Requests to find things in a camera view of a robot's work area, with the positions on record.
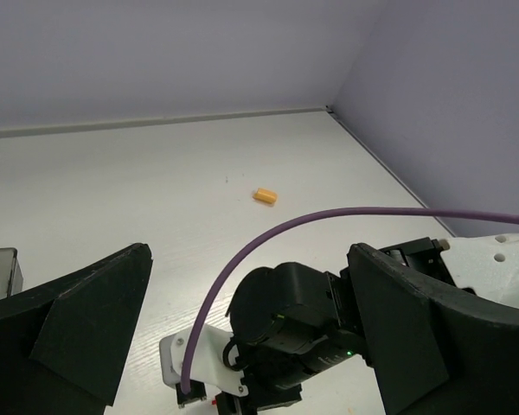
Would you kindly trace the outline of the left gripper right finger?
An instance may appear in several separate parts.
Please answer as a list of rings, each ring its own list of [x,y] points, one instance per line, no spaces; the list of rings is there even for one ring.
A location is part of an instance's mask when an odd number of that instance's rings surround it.
[[[387,414],[519,414],[519,309],[363,243],[348,263]]]

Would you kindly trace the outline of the orange-yellow cap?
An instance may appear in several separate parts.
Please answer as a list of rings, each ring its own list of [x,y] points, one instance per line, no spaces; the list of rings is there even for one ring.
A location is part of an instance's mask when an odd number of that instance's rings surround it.
[[[257,188],[253,193],[253,199],[257,202],[272,206],[278,200],[278,195],[266,188]]]

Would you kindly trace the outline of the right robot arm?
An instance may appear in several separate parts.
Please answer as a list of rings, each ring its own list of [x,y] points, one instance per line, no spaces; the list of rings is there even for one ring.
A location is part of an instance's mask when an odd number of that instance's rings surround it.
[[[248,393],[220,393],[220,414],[300,401],[302,385],[360,355],[388,414],[519,414],[519,309],[452,282],[441,242],[350,248],[338,274],[261,267],[229,305],[223,358]]]

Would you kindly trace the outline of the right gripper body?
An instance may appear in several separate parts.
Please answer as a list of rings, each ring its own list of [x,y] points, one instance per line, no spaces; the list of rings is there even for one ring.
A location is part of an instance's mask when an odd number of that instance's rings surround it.
[[[364,337],[333,332],[303,354],[288,354],[263,346],[247,346],[230,340],[222,352],[223,365],[242,372],[240,385],[248,393],[238,397],[221,392],[215,396],[219,414],[257,414],[288,407],[302,400],[302,384],[314,376],[359,354],[368,357]]]

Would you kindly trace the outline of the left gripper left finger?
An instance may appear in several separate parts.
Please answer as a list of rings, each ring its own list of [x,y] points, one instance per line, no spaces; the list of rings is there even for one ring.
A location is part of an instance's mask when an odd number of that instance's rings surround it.
[[[0,414],[102,414],[116,398],[151,276],[137,243],[0,300]]]

